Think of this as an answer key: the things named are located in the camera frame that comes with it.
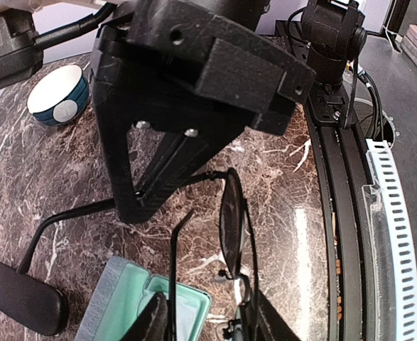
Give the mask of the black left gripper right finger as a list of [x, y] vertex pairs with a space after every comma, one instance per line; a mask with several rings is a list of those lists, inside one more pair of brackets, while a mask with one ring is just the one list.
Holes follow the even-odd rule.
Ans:
[[261, 291], [239, 307], [239, 319], [240, 340], [300, 340]]

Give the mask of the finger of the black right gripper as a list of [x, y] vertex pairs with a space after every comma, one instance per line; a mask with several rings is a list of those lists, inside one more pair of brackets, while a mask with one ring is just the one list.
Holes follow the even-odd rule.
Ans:
[[145, 121], [164, 134], [203, 137], [208, 148], [193, 164], [200, 169], [254, 120], [249, 110], [199, 97], [171, 80], [135, 80], [131, 85], [94, 80], [92, 95], [116, 208], [120, 220], [129, 224], [146, 222], [167, 200], [140, 199], [134, 187], [127, 142], [133, 124]]

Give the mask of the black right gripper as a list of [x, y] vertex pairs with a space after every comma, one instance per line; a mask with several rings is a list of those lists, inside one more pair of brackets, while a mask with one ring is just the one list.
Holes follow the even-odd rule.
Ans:
[[[90, 79], [96, 113], [122, 129], [248, 126], [286, 130], [315, 72], [255, 33], [262, 1], [138, 1], [99, 31]], [[203, 137], [165, 133], [138, 182], [139, 198], [169, 198], [200, 166]]]

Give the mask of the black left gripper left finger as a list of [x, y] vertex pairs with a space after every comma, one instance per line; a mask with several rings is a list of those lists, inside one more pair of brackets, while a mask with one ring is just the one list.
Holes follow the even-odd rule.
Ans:
[[154, 293], [121, 341], [163, 341], [168, 337], [168, 303], [164, 293]]

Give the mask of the blue textured glasses case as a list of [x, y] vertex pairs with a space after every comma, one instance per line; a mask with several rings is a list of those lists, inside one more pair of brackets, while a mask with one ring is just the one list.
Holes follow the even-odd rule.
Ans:
[[[120, 340], [151, 300], [154, 293], [168, 296], [169, 280], [119, 256], [105, 266], [85, 311], [76, 340]], [[198, 340], [210, 311], [211, 296], [178, 283], [177, 296], [197, 306], [197, 317], [189, 340]]]

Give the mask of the black frame sunglasses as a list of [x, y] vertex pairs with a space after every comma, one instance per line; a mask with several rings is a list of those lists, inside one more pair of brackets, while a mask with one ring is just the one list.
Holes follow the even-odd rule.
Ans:
[[221, 180], [224, 184], [220, 211], [212, 214], [213, 200], [206, 197], [184, 207], [185, 216], [177, 224], [169, 224], [170, 236], [163, 237], [165, 254], [161, 261], [168, 273], [168, 337], [176, 340], [176, 286], [178, 283], [207, 292], [214, 283], [231, 282], [224, 302], [235, 308], [235, 315], [225, 323], [223, 338], [240, 340], [239, 307], [251, 301], [259, 291], [257, 275], [243, 274], [242, 252], [245, 242], [254, 241], [254, 230], [247, 199], [235, 169], [211, 171], [187, 180], [191, 186], [202, 181]]

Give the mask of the black hard glasses case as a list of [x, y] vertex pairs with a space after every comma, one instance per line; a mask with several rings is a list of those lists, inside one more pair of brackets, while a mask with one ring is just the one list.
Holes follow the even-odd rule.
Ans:
[[67, 297], [58, 289], [1, 262], [0, 311], [45, 336], [61, 333], [70, 314]]

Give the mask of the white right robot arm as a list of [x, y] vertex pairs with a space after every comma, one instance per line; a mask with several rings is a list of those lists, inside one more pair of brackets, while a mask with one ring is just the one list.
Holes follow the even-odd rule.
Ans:
[[267, 1], [134, 1], [97, 34], [90, 89], [117, 212], [142, 223], [246, 127], [285, 132], [363, 48], [356, 1], [309, 1], [306, 61], [256, 33]]

